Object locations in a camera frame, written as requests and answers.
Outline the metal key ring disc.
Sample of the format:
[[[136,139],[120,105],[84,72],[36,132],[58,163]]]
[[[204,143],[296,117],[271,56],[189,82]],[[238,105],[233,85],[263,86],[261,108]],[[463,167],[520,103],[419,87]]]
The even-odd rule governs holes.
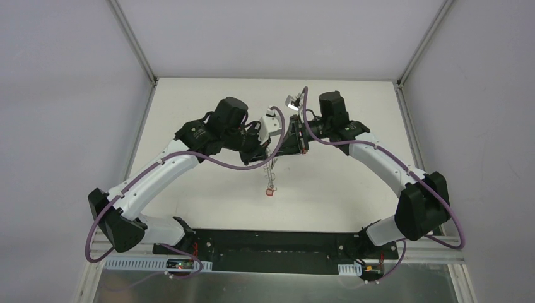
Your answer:
[[[276,175],[273,172],[273,169],[274,169],[274,166],[276,164],[276,161],[277,160],[275,158],[273,158],[263,166],[264,173],[265,173],[266,179],[267,179],[267,188],[272,190],[272,191],[276,191],[276,186],[274,185],[274,180],[276,178]]]

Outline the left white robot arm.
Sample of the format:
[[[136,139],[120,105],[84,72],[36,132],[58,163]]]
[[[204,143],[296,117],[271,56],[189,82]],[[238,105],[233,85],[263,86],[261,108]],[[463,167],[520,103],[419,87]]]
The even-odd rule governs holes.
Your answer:
[[[218,102],[215,110],[185,123],[167,146],[123,183],[88,195],[94,224],[86,250],[96,229],[111,243],[111,250],[124,253],[140,243],[168,244],[177,255],[192,248],[185,225],[174,218],[158,218],[143,210],[178,177],[204,161],[233,170],[252,170],[270,160],[266,148],[271,136],[285,128],[277,107],[270,107],[258,120],[247,121],[248,106],[234,97]]]

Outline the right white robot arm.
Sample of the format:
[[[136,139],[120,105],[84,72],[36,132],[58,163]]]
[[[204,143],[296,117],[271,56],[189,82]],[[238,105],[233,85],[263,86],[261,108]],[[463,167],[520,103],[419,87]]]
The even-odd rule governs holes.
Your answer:
[[[383,147],[368,127],[350,119],[339,91],[319,96],[320,115],[312,120],[306,118],[306,90],[288,96],[285,104],[296,114],[290,117],[278,155],[304,154],[312,141],[335,146],[368,167],[398,197],[393,215],[359,233],[358,250],[363,257],[375,258],[389,242],[417,241],[450,220],[445,177],[438,172],[412,169]]]

